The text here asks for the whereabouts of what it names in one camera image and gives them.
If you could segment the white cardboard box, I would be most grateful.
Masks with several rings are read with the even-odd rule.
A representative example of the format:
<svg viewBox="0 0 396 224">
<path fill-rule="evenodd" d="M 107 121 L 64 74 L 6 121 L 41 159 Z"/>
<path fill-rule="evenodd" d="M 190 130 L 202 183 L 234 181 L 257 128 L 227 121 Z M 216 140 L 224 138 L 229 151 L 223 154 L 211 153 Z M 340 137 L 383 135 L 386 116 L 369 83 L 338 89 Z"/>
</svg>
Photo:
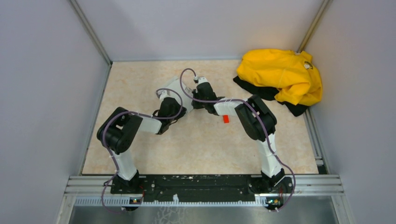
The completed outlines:
<svg viewBox="0 0 396 224">
<path fill-rule="evenodd" d="M 185 85 L 183 82 L 180 84 L 180 79 L 178 77 L 172 77 L 168 82 L 166 82 L 160 89 L 156 91 L 156 95 L 159 98 L 159 94 L 162 91 L 167 91 L 171 98 L 176 99 L 176 101 L 185 107 L 187 111 L 193 109 L 192 102 L 192 89 Z"/>
</svg>

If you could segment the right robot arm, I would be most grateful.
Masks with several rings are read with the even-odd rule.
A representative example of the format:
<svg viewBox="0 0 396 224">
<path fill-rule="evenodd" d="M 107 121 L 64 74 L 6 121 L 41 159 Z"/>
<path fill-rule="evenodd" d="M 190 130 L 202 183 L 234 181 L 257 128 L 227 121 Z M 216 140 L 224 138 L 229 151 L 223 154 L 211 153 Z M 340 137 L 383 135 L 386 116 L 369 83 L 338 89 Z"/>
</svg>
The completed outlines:
<svg viewBox="0 0 396 224">
<path fill-rule="evenodd" d="M 268 192 L 276 192 L 281 187 L 284 169 L 276 155 L 276 117 L 262 99 L 253 95 L 246 100 L 217 97 L 207 81 L 196 81 L 192 91 L 192 106 L 206 109 L 218 116 L 236 116 L 248 137 L 256 141 L 261 158 L 263 187 Z"/>
</svg>

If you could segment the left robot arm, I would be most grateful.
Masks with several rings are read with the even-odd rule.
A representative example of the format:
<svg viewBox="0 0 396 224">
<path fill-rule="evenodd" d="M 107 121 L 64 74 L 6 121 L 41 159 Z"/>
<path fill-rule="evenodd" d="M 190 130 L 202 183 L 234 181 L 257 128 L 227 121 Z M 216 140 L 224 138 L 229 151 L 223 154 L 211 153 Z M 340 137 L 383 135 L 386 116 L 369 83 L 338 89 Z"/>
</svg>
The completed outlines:
<svg viewBox="0 0 396 224">
<path fill-rule="evenodd" d="M 152 115 L 132 113 L 123 107 L 117 107 L 97 132 L 102 146 L 112 151 L 117 179 L 128 193 L 136 192 L 140 187 L 139 171 L 130 155 L 130 147 L 138 132 L 161 135 L 169 127 L 188 113 L 185 100 L 178 102 L 173 97 L 165 97 L 160 109 Z"/>
</svg>

